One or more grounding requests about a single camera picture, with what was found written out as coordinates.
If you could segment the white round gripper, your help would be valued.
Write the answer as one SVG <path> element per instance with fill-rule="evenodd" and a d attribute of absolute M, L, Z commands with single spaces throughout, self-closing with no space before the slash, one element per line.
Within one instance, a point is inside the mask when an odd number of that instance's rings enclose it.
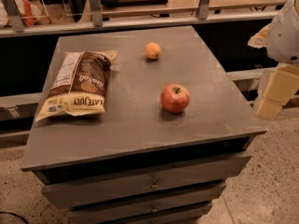
<path fill-rule="evenodd" d="M 299 91 L 299 66 L 295 65 L 299 64 L 299 0 L 288 0 L 270 25 L 249 39 L 248 45 L 256 49 L 267 46 L 268 57 L 279 62 L 256 110 L 257 117 L 271 120 Z"/>

